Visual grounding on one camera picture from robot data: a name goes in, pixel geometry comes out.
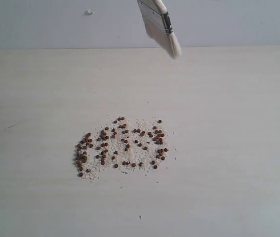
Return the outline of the white wooden paint brush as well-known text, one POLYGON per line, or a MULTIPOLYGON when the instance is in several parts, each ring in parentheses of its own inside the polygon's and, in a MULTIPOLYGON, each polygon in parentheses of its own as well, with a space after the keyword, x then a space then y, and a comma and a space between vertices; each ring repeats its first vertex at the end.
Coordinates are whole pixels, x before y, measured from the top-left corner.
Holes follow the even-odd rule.
POLYGON ((172 58, 178 58, 181 46, 174 33, 168 10, 161 0, 137 1, 147 35, 172 58))

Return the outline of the pile of brown pellets and grit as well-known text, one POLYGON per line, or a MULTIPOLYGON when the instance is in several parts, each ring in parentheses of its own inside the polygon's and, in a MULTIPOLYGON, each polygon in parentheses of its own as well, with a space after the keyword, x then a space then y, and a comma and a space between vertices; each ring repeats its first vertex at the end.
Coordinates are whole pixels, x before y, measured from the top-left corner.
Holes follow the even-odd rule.
POLYGON ((127 174, 157 170, 171 150, 164 120, 132 121, 125 116, 88 131, 75 144, 73 164, 76 176, 93 181, 109 168, 127 174))

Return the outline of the small white wall blob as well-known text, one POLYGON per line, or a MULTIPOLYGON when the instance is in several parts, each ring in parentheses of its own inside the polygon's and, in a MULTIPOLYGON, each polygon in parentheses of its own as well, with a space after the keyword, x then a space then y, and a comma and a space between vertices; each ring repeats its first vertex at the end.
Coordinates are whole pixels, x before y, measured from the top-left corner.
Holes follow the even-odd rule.
POLYGON ((90 16, 90 15, 94 14, 94 11, 92 11, 90 9, 87 9, 84 14, 87 15, 87 16, 90 16))

